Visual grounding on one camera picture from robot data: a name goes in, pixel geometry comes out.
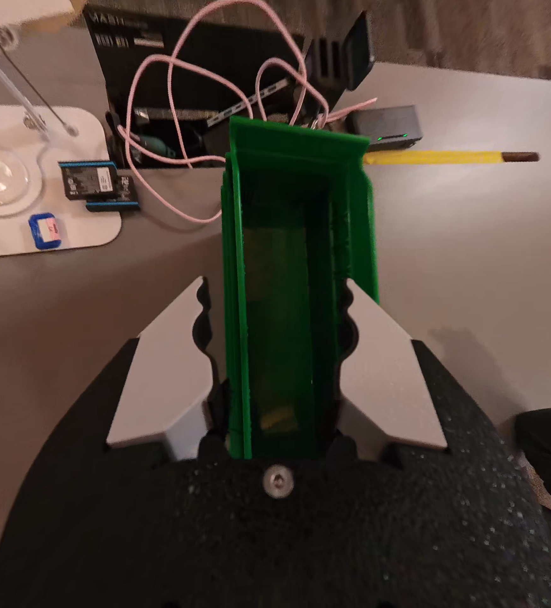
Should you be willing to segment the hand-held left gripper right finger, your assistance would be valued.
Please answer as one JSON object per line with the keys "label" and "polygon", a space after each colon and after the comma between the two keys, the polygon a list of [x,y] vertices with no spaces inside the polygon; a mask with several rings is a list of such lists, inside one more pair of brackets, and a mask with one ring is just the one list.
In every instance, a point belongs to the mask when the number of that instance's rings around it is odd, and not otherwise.
{"label": "hand-held left gripper right finger", "polygon": [[345,320],[353,330],[341,361],[336,429],[360,460],[377,462],[392,444],[443,452],[448,444],[411,336],[351,278]]}

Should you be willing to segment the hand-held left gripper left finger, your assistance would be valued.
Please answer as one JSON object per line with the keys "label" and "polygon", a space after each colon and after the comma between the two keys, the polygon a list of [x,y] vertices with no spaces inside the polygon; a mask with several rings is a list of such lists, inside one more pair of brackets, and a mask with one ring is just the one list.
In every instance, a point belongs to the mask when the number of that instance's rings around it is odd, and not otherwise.
{"label": "hand-held left gripper left finger", "polygon": [[192,281],[138,336],[106,437],[111,448],[158,443],[174,461],[196,459],[216,430],[219,387],[208,352],[213,333],[208,279]]}

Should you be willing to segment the green plastic bin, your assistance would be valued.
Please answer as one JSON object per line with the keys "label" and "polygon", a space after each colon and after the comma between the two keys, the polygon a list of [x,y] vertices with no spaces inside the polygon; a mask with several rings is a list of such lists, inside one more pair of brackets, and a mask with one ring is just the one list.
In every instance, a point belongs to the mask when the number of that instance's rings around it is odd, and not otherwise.
{"label": "green plastic bin", "polygon": [[221,187],[234,459],[317,459],[334,434],[347,279],[379,300],[368,139],[233,117]]}

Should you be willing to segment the small blue box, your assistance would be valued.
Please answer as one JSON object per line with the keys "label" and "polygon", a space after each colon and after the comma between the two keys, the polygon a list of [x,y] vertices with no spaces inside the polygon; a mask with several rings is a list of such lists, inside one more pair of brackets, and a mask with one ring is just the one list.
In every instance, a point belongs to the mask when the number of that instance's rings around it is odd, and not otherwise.
{"label": "small blue box", "polygon": [[37,213],[29,216],[28,226],[39,251],[58,249],[61,246],[61,235],[57,218],[51,212]]}

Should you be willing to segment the black box blue stripe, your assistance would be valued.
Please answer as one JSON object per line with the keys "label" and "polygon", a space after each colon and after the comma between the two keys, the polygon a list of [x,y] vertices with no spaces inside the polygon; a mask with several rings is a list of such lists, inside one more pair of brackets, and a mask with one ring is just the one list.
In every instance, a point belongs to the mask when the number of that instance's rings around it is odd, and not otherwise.
{"label": "black box blue stripe", "polygon": [[112,161],[59,162],[65,196],[70,201],[104,198],[117,191],[117,166]]}

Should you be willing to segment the yellow tape strip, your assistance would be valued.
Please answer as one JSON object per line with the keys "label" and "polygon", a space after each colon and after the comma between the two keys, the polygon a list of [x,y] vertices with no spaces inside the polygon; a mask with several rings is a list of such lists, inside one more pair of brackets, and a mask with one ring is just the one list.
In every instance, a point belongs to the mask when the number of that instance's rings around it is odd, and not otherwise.
{"label": "yellow tape strip", "polygon": [[459,165],[504,163],[499,151],[372,151],[363,156],[365,165]]}

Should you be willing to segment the small teal object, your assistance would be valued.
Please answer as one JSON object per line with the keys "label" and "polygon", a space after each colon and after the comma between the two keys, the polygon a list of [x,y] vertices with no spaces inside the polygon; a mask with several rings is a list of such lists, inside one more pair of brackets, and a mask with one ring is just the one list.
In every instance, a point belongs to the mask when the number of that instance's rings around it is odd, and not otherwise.
{"label": "small teal object", "polygon": [[144,149],[154,155],[161,157],[177,159],[178,153],[175,149],[170,148],[163,140],[154,136],[137,136],[133,135],[133,139]]}

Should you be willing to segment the grey device green light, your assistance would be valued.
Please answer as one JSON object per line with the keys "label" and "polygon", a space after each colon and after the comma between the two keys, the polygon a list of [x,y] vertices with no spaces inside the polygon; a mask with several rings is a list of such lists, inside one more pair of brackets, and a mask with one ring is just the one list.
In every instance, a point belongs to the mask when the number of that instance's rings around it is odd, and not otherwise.
{"label": "grey device green light", "polygon": [[369,138],[369,153],[408,149],[423,139],[415,105],[357,110],[345,125],[349,133]]}

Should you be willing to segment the white round disc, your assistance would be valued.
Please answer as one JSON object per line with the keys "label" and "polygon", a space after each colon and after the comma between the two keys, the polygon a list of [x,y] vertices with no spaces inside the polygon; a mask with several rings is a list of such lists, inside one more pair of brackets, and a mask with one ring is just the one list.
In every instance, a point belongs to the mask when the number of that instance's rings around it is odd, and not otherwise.
{"label": "white round disc", "polygon": [[36,156],[27,159],[0,148],[0,219],[13,218],[30,209],[42,193],[43,182]]}

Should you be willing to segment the silver metal bar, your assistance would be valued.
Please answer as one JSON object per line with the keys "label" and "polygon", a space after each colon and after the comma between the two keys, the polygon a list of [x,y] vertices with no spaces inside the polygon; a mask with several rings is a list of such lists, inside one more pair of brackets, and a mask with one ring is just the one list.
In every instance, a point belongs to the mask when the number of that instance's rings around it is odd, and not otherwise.
{"label": "silver metal bar", "polygon": [[[254,93],[247,98],[250,108],[252,109],[255,105],[258,104],[258,99],[264,100],[270,97],[271,95],[286,89],[290,86],[290,84],[291,82],[289,81],[289,79],[284,78],[276,81],[272,85],[260,89],[258,94]],[[206,127],[210,129],[214,126],[217,126],[223,123],[226,119],[229,119],[230,117],[235,116],[246,109],[246,103],[244,103],[243,101],[229,106],[225,110],[222,110],[221,112],[218,112],[215,116],[209,118],[206,121]]]}

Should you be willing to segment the black power brick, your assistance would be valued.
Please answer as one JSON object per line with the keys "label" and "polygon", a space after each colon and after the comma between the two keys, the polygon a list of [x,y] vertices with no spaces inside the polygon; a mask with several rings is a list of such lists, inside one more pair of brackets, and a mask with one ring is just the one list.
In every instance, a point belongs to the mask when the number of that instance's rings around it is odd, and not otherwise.
{"label": "black power brick", "polygon": [[345,91],[354,91],[376,61],[371,36],[371,13],[364,10],[342,40],[310,42],[305,63],[308,80],[333,109]]}

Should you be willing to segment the black cardboard box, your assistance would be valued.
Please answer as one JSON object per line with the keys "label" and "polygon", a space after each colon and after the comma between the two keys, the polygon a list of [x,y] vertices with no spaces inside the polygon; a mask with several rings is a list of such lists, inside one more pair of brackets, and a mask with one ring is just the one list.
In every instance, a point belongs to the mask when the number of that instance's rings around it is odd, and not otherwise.
{"label": "black cardboard box", "polygon": [[[111,131],[110,156],[128,169],[125,142],[117,131],[127,123],[129,90],[142,62],[153,54],[170,56],[187,22],[88,4],[83,12],[103,72]],[[268,58],[279,57],[293,67],[298,61],[277,32],[199,23],[183,43],[178,58],[216,73],[248,98],[255,93],[256,72]],[[131,135],[154,136],[175,149],[181,159],[178,133],[167,93],[168,66],[155,62],[141,75],[132,105]],[[229,119],[210,129],[206,121],[238,102],[224,85],[180,67],[173,68],[174,107],[188,157],[225,156],[229,152]],[[260,118],[258,108],[252,108]]]}

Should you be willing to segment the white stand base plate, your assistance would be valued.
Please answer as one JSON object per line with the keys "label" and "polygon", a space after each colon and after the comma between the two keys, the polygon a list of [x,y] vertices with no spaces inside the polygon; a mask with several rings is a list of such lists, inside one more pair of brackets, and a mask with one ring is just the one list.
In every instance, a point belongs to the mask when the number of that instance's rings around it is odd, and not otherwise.
{"label": "white stand base plate", "polygon": [[[18,42],[12,26],[0,28],[0,55]],[[36,203],[13,218],[0,219],[0,257],[39,252],[28,226],[29,216],[51,212],[61,235],[58,249],[101,246],[118,236],[119,212],[91,213],[85,203],[66,198],[59,162],[105,161],[106,136],[99,119],[72,106],[34,105],[0,68],[0,82],[18,104],[0,104],[0,148],[30,159],[36,156],[43,172],[43,190]]]}

